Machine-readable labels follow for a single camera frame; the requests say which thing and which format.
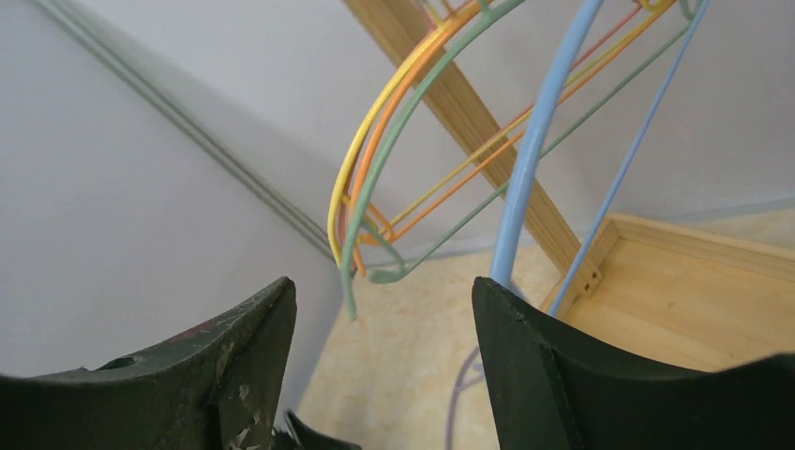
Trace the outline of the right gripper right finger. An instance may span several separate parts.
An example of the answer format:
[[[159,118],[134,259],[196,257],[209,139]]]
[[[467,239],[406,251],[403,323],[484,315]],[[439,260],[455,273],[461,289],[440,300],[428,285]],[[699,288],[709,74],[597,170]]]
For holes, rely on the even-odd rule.
[[[476,335],[503,449],[790,449],[794,357],[706,372],[625,351],[489,277]]]

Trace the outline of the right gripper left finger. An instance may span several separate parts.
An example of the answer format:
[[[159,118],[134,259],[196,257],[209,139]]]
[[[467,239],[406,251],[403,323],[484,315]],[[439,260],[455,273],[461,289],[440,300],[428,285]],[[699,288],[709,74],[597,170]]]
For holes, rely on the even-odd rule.
[[[281,277],[94,370],[1,379],[5,449],[265,449],[297,315]]]

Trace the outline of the green hanger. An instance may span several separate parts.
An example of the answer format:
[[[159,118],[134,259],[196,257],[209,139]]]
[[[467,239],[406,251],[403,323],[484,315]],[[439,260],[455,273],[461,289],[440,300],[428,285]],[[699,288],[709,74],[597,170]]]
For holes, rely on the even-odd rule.
[[[384,237],[384,235],[379,233],[373,226],[368,224],[365,219],[367,214],[367,208],[369,206],[369,200],[372,196],[372,191],[374,190],[375,184],[381,175],[386,160],[388,159],[395,143],[397,142],[399,135],[402,133],[402,130],[405,128],[405,123],[409,120],[409,118],[413,114],[417,104],[420,102],[426,91],[435,82],[436,78],[438,78],[438,76],[442,73],[442,71],[444,71],[444,69],[453,62],[455,57],[458,56],[458,54],[461,53],[472,41],[477,39],[481,34],[483,34],[486,30],[488,30],[492,24],[497,22],[503,16],[507,15],[513,9],[517,8],[523,2],[524,1],[505,1],[499,4],[497,7],[489,7],[487,3],[480,2],[483,7],[479,7],[480,9],[478,9],[478,11],[480,11],[480,15],[483,15],[485,18],[482,21],[480,21],[474,28],[469,30],[467,34],[465,34],[465,36],[457,38],[457,40],[454,42],[454,48],[445,56],[443,56],[442,59],[438,63],[436,63],[436,65],[431,69],[431,71],[426,76],[426,78],[422,82],[420,82],[420,84],[414,91],[412,100],[403,108],[403,112],[401,113],[402,115],[398,119],[397,123],[392,126],[390,134],[388,134],[387,138],[385,138],[386,140],[383,143],[380,143],[380,146],[377,147],[375,156],[373,157],[374,162],[372,162],[371,166],[367,169],[367,172],[365,173],[366,177],[362,187],[363,191],[357,197],[357,200],[355,202],[353,200],[350,201],[352,218],[350,219],[351,222],[349,223],[348,226],[349,228],[346,231],[344,246],[341,248],[341,253],[340,253],[339,269],[342,277],[344,305],[349,314],[349,318],[352,321],[357,318],[357,308],[353,296],[353,284],[351,282],[350,265],[351,265],[351,260],[353,259],[353,254],[356,247],[356,238],[358,236],[360,228],[364,227],[367,230],[367,232],[371,235],[371,237],[373,237],[376,240],[377,244],[380,247],[388,250],[388,252],[392,254],[393,258],[398,263],[398,268],[396,270],[385,271],[385,272],[374,271],[370,274],[369,279],[374,283],[392,283],[397,280],[405,278],[409,273],[411,273],[412,270],[414,270],[420,263],[426,260],[434,251],[436,251],[436,249],[438,249],[442,244],[444,244],[453,234],[457,233],[472,218],[477,216],[486,206],[488,206],[494,199],[496,199],[499,194],[503,194],[507,189],[509,189],[509,187],[510,188],[513,187],[509,185],[512,184],[515,186],[519,185],[520,183],[519,181],[513,181],[514,177],[512,175],[512,178],[509,181],[505,181],[502,185],[500,185],[491,194],[490,197],[488,197],[486,200],[481,202],[480,205],[478,205],[475,209],[473,209],[468,216],[462,219],[459,222],[459,224],[454,226],[443,238],[441,238],[441,240],[439,240],[436,244],[434,244],[424,255],[418,257],[416,260],[414,260],[414,262],[412,262],[408,266],[400,256],[399,252],[397,252],[392,246],[391,244],[392,241],[389,240],[393,238],[397,239],[399,232],[395,232],[393,237],[390,238]],[[575,19],[574,29],[576,32],[582,35],[582,38],[580,39],[580,41],[578,41],[579,43],[576,43],[573,40],[564,40],[563,44],[566,45],[563,45],[564,46],[563,50],[569,51],[571,54],[574,54],[578,50],[578,47],[581,44],[582,39],[584,39],[585,35],[587,34],[591,26],[591,23],[593,22],[593,19],[595,18],[596,13],[598,12],[598,9],[601,6],[602,1],[586,1],[585,3],[589,5],[591,3],[594,3],[595,7],[592,8],[591,11],[592,14],[590,16],[587,17],[583,16],[585,17],[585,19],[582,19],[579,16],[577,16]],[[671,6],[674,5],[674,1],[659,1],[657,4],[654,4],[653,6],[651,6],[648,1],[639,1],[639,4],[641,6],[641,9],[646,8],[646,6],[651,7],[650,9],[651,13],[649,17],[645,22],[638,25],[636,29],[634,29],[628,35],[623,37],[618,44],[615,44],[613,47],[611,47],[610,48],[611,50],[608,50],[607,53],[603,55],[604,58],[597,61],[599,65],[604,66],[609,62],[609,60],[614,59],[615,55],[620,53],[623,50],[623,48],[625,48],[628,44],[630,44],[631,41],[633,41],[637,36],[642,34],[645,31],[645,29],[648,28],[648,26],[650,26],[655,20],[657,20],[668,9],[670,9]],[[532,138],[535,139],[535,141],[531,142],[531,138],[525,139],[526,142],[523,142],[521,144],[519,153],[521,157],[528,155],[530,157],[533,157],[533,161],[525,163],[524,160],[521,160],[520,163],[524,164],[522,167],[524,166],[529,167],[530,169],[528,169],[528,171],[532,171],[532,173],[534,174],[534,171],[537,169],[538,161],[540,161],[541,158],[543,158],[552,150],[554,150],[557,147],[557,145],[559,145],[580,125],[582,125],[585,121],[587,121],[588,118],[590,118],[596,111],[598,111],[602,106],[604,106],[604,104],[606,104],[610,99],[612,99],[619,91],[623,89],[623,87],[627,83],[632,81],[651,62],[653,62],[665,50],[667,50],[671,45],[673,45],[673,43],[675,43],[682,36],[686,35],[686,39],[681,48],[681,51],[678,53],[677,57],[675,58],[675,61],[672,63],[669,74],[667,75],[663,83],[663,86],[660,88],[661,90],[658,92],[657,97],[655,98],[654,103],[652,104],[652,107],[647,114],[647,117],[644,119],[644,123],[643,126],[641,127],[640,134],[638,135],[639,137],[637,137],[635,143],[633,143],[632,148],[630,149],[629,152],[628,159],[622,164],[622,168],[619,170],[618,178],[616,179],[618,181],[615,181],[614,186],[611,188],[612,190],[607,196],[605,205],[603,205],[602,210],[600,210],[599,214],[601,216],[599,216],[597,221],[594,222],[592,230],[589,232],[590,234],[586,239],[587,242],[582,244],[574,261],[571,263],[571,266],[569,267],[567,275],[564,277],[563,287],[565,289],[568,289],[569,285],[572,282],[572,279],[574,279],[575,276],[574,274],[576,269],[578,270],[579,267],[581,266],[582,261],[584,261],[585,249],[587,246],[591,244],[593,240],[593,236],[595,235],[595,227],[598,225],[599,220],[604,218],[609,202],[611,202],[612,199],[615,197],[615,191],[621,183],[621,178],[625,175],[628,165],[630,164],[632,158],[634,157],[636,151],[638,150],[640,140],[642,139],[643,134],[646,132],[649,124],[651,123],[653,113],[656,111],[656,108],[659,106],[662,96],[664,95],[665,90],[668,88],[668,85],[670,84],[673,73],[675,72],[676,67],[679,65],[683,57],[683,52],[686,50],[686,47],[690,42],[692,34],[695,31],[695,29],[698,28],[698,22],[701,20],[703,12],[706,6],[708,6],[709,1],[706,2],[697,1],[696,7],[692,8],[692,10],[690,8],[690,5],[688,4],[688,1],[678,1],[678,4],[681,7],[682,15],[685,17],[685,19],[688,20],[688,24],[679,32],[678,35],[673,37],[668,43],[664,44],[664,46],[661,47],[656,53],[653,53],[652,56],[650,56],[644,63],[638,66],[635,72],[632,72],[623,81],[621,81],[619,85],[617,85],[613,90],[615,92],[611,91],[611,93],[609,93],[606,97],[600,100],[600,102],[597,102],[597,104],[595,104],[591,110],[588,110],[586,113],[584,113],[580,117],[580,119],[578,119],[578,122],[576,122],[574,125],[568,128],[556,141],[552,142],[546,148],[541,150],[542,147],[540,145],[546,139],[546,137],[544,138],[541,137],[542,128],[544,129],[543,132],[545,133],[546,136],[546,130],[549,127],[549,124],[551,123],[553,110],[556,108],[556,106],[552,106],[551,103],[552,94],[550,94],[552,92],[552,90],[550,89],[552,89],[555,86],[548,87],[549,83],[547,81],[544,81],[545,84],[542,87],[541,94],[539,94],[540,96],[539,98],[541,98],[542,100],[541,102],[542,105],[540,107],[539,114],[542,116],[542,118],[537,120],[535,118],[530,118],[529,125],[526,125],[525,131],[530,131],[532,134]],[[592,71],[591,75],[595,74],[600,69],[601,66],[595,68]],[[560,94],[560,96],[558,97],[557,103],[558,104],[563,103],[566,99],[571,97],[571,95],[573,95],[579,89],[579,87],[581,87],[581,85],[585,84],[590,78],[592,78],[591,75],[583,78],[582,80],[580,80],[581,82],[578,82],[578,84],[575,87],[572,87],[569,91],[566,91],[565,93],[562,94],[560,94],[560,92],[563,91],[563,88],[571,85],[574,82],[575,78],[574,76],[572,76],[572,78],[570,78],[565,83],[563,83],[563,81],[559,82],[561,86],[558,88],[558,93]],[[525,131],[520,132],[517,136],[515,136],[515,138],[522,138],[524,136]],[[514,229],[516,230],[518,229],[518,225],[513,225],[512,223],[508,223],[505,221],[503,222],[504,223],[501,225],[500,236],[498,237],[498,242],[497,242],[497,248],[499,250],[497,251],[497,253],[500,253],[504,249],[505,251],[507,251],[506,250],[507,244],[505,243],[508,241],[505,240],[503,234],[514,233],[518,236],[519,233],[518,231],[514,232]]]

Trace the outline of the orange hanger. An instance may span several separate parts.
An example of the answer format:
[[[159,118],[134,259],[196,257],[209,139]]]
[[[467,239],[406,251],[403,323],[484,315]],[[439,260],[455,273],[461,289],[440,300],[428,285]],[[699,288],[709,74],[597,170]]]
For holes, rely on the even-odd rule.
[[[383,143],[383,136],[389,134],[397,137],[401,134],[425,91],[453,62],[456,54],[448,52],[438,59],[435,65],[431,65],[430,60],[435,58],[437,53],[443,50],[444,45],[474,18],[480,21],[457,41],[459,51],[517,6],[516,1],[504,1],[499,5],[491,1],[468,1],[458,8],[448,7],[446,16],[441,17],[427,2],[421,4],[421,8],[431,20],[432,29],[398,66],[394,76],[373,103],[354,135],[338,174],[329,209],[329,222],[334,231],[330,245],[337,259],[342,257],[344,242],[342,236],[344,219],[341,209],[343,207],[353,209],[358,204],[363,196],[369,172],[374,166],[375,157],[379,151],[391,150],[389,145]],[[575,73],[566,81],[562,96],[569,98],[576,93],[670,6],[669,1],[638,1],[628,15],[573,62],[572,68]],[[388,251],[397,263],[403,263],[401,255],[393,246],[394,243],[516,143],[518,138],[510,137],[508,134],[522,121],[528,119],[532,110],[533,107],[528,106],[512,122],[477,147],[441,182],[393,219],[386,219],[373,204],[368,205],[364,216],[366,231],[358,236],[352,250],[356,269],[361,273],[367,271],[360,251],[363,245],[382,248]]]

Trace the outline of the light yellow hanger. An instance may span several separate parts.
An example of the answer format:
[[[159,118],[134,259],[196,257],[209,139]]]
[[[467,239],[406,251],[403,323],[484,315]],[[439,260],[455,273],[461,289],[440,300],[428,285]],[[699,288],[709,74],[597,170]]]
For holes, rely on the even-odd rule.
[[[420,8],[430,19],[430,32],[397,67],[396,73],[376,98],[354,134],[349,150],[343,159],[332,191],[327,222],[330,231],[329,243],[337,263],[341,262],[344,243],[343,231],[346,224],[344,211],[353,209],[354,202],[359,198],[378,145],[403,97],[409,88],[414,86],[429,61],[464,25],[478,16],[483,18],[482,23],[486,25],[492,25],[497,21],[497,9],[489,1],[467,1],[461,7],[456,8],[451,7],[447,1],[443,4],[447,10],[444,17],[438,15],[434,6],[428,2],[420,3]],[[571,66],[574,73],[563,85],[565,91],[559,101],[565,102],[589,82],[658,20],[672,4],[671,1],[655,3],[637,1],[636,6],[628,15],[574,61]],[[500,157],[511,144],[516,143],[523,136],[522,133],[511,139],[507,135],[517,128],[521,121],[529,118],[533,108],[534,105],[530,104],[512,122],[477,147],[441,182],[393,219],[386,219],[378,208],[369,204],[367,206],[369,213],[365,215],[366,224],[373,226],[378,235],[384,238],[388,244],[393,244],[471,181],[475,175]]]

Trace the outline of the blue hanger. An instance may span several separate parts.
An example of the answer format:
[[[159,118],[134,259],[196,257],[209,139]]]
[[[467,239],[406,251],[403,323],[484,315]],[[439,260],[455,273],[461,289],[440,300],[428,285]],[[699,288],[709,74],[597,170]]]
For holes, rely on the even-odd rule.
[[[562,284],[547,308],[547,314],[555,317],[560,313],[564,298],[568,294],[580,266],[583,264],[587,251],[592,246],[595,236],[611,206],[628,169],[635,158],[638,149],[645,137],[655,113],[678,69],[681,60],[689,46],[693,35],[709,5],[707,1],[697,1],[694,6],[681,1],[682,15],[687,20],[687,26],[681,31],[682,46],[678,50],[646,115],[637,131],[629,150],[627,151],[620,169],[610,185],[603,200],[596,219],[584,241],[580,244],[577,253],[569,264],[565,266],[566,272]],[[502,210],[502,219],[498,230],[495,247],[489,267],[489,276],[506,288],[512,286],[511,276],[516,259],[519,237],[519,219],[527,209],[531,195],[535,192],[532,181],[535,179],[536,169],[541,158],[542,145],[546,141],[548,128],[556,108],[557,101],[562,98],[564,78],[570,72],[571,66],[577,56],[582,42],[590,30],[592,23],[602,6],[600,1],[584,1],[571,21],[562,43],[555,53],[555,57],[547,71],[541,89],[532,109],[530,118],[525,128],[519,146],[517,161],[508,181],[507,196]]]

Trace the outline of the pink hanger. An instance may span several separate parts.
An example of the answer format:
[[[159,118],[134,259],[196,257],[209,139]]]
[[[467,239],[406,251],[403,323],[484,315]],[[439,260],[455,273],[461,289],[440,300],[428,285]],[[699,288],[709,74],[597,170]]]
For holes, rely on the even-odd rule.
[[[393,77],[370,107],[359,129],[354,134],[352,143],[337,175],[337,181],[332,192],[328,219],[330,232],[329,243],[337,252],[342,250],[342,245],[345,242],[345,211],[347,209],[353,209],[353,201],[358,197],[358,192],[364,188],[367,170],[370,167],[371,160],[375,157],[377,145],[384,134],[386,126],[391,120],[391,116],[394,114],[394,110],[405,96],[411,83],[418,77],[421,69],[428,64],[431,57],[442,49],[443,44],[446,43],[447,40],[452,38],[455,33],[478,14],[478,8],[474,7],[470,2],[458,9],[450,10],[445,18],[438,16],[433,7],[423,5],[421,9],[429,16],[430,32],[412,49],[403,62],[400,63]],[[598,56],[591,58],[591,55],[595,51],[607,42],[609,38],[612,38],[615,33],[633,19],[642,9],[642,4],[637,2],[635,7],[624,18],[617,22],[613,28],[609,29],[574,61],[572,65],[573,68],[578,67],[584,61],[586,61],[588,65],[572,75],[564,84],[566,92],[561,98],[561,101],[566,101],[571,97],[571,95],[595,76],[604,66],[615,59],[618,54],[623,52],[623,50],[642,33],[641,28],[638,26],[620,40],[611,44],[609,48]],[[530,116],[533,107],[534,105],[530,104],[506,127],[501,128],[496,134],[482,143],[463,163],[446,175],[442,181],[432,187],[397,216],[393,217],[393,219],[386,219],[378,208],[369,204],[367,206],[368,214],[365,215],[365,222],[369,225],[374,225],[376,231],[379,232],[381,237],[385,238],[387,242],[395,242],[402,237],[403,234],[413,228],[420,220],[424,219],[434,209],[456,193],[461,187],[471,181],[475,175],[483,171],[487,165],[496,159],[496,157],[507,150],[509,145],[515,143],[518,137],[514,137],[510,140],[506,140],[505,137],[519,125],[520,121]],[[461,173],[468,165],[473,163],[477,165],[469,174],[459,180],[456,185],[448,189],[441,197],[434,201],[432,205],[426,207],[404,227],[400,229],[396,228],[396,226],[417,207]]]

